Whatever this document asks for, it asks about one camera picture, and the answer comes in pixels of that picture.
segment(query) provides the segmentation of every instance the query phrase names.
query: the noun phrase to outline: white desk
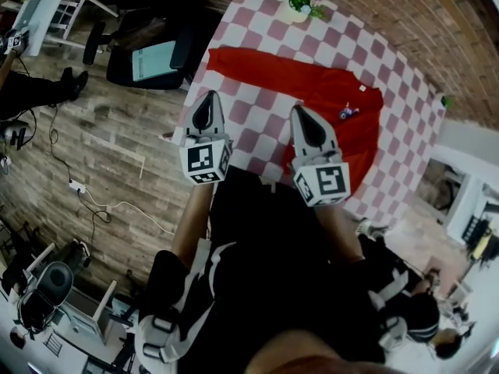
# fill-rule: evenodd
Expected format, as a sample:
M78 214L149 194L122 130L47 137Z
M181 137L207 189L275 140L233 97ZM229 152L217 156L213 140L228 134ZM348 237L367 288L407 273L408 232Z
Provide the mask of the white desk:
M108 318L111 310L105 306L115 289L113 284L115 284L115 281L111 283L111 287L101 302L95 301L83 292L73 288L71 294L61 306L61 310L65 313L61 312L58 323L56 323L56 320L51 323L55 333L63 340L84 354L107 364L113 363L121 351L123 342L120 338L126 338L125 328ZM83 326L76 326L75 322L72 321L74 319L70 319L69 316L74 312L77 312L76 316L79 318L79 323L83 323ZM97 328L94 330L95 333L84 330L85 325L91 326L89 319L94 319L96 325L100 323L105 327L102 329L102 334Z
M85 48L84 44L75 43L73 41L68 41L67 37L69 36L69 32L73 27L73 24L76 20L76 17L80 13L81 8L86 0L80 0L79 2L73 2L70 0L41 0L38 5L33 17L29 23L28 28L30 29L30 43L26 51L25 55L36 56L40 54L40 49L44 41L56 43L56 44L67 44L69 46L77 47L77 48ZM89 2L94 3L98 7L102 8L104 11L110 13L111 15L118 17L118 13L112 11L106 5L103 5L98 0L88 0ZM14 26L19 25L18 21L21 18L24 10L28 6L28 1L24 2L20 8L19 14L17 15L16 22ZM6 8L15 9L16 7L12 5L11 2L8 2L3 5ZM68 7L73 7L73 12L68 13L66 10ZM70 17L70 20L67 24L53 23L52 20L54 15L59 11L61 14L65 13ZM50 27L55 27L58 29L64 30L64 35L62 37L54 37L48 34L48 29Z

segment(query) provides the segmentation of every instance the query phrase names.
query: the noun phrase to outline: pink and white checkered cloth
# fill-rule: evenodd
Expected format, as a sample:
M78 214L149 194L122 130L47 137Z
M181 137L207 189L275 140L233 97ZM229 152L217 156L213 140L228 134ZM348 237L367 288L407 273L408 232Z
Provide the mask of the pink and white checkered cloth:
M208 48L255 48L281 57L352 71L384 97L378 154L345 209L376 224L393 225L403 216L425 171L444 118L444 106L423 74L360 19L327 6L329 22L308 19L288 25L276 13L284 0L233 0ZM231 164L290 184L281 159L290 140L293 97L207 71L209 54L197 71L183 114L208 90L216 90L225 131L234 139Z

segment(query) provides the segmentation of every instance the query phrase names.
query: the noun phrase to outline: white cable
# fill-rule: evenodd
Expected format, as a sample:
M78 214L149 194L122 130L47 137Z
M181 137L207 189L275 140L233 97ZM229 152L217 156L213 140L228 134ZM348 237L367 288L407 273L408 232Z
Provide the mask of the white cable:
M140 208L137 208L135 205L132 205L131 203L127 203L126 201L122 201L120 203L118 203L117 205L114 205L114 206L110 206L110 205L105 205L105 204L100 204L100 203L96 203L95 202L95 199L93 198L92 194L90 194L90 190L87 189L87 193L88 193L88 196L90 197L90 199L92 200L92 202L97 205L97 206L102 206L102 207L105 207L105 208L110 208L110 209L113 209L113 208L117 208L118 206L122 205L122 204L125 204L125 205L128 205L128 206L131 206L132 208L135 208L137 209L139 212L142 213L142 215L146 216L147 218L151 219L162 231L164 231L165 233L167 234L170 234L170 235L175 235L175 233L172 233L171 231L168 231L168 230L165 230L155 219L153 219L151 216L149 216L147 213L145 213L143 210L141 210Z

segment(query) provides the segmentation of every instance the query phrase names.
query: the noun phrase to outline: red shirt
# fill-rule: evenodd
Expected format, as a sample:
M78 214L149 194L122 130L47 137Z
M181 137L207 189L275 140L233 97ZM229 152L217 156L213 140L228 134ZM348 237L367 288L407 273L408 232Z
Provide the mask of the red shirt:
M288 94L321 114L333 126L343 161L349 163L352 194L373 164L377 153L380 111L383 97L379 89L363 85L344 69L325 68L249 48L212 48L208 70L239 82ZM359 110L340 119L345 108ZM282 167L295 157L290 143Z

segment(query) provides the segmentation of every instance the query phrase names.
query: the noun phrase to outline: black shoe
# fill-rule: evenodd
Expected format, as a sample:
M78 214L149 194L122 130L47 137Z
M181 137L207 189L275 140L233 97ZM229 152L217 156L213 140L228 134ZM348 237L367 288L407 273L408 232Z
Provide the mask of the black shoe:
M61 76L61 82L63 83L70 83L74 80L73 78L73 68L70 66L68 68L64 69L64 72L62 73Z
M80 76L74 79L73 90L71 90L71 97L69 98L71 101L74 101L82 90L85 88L88 82L88 72L82 72Z

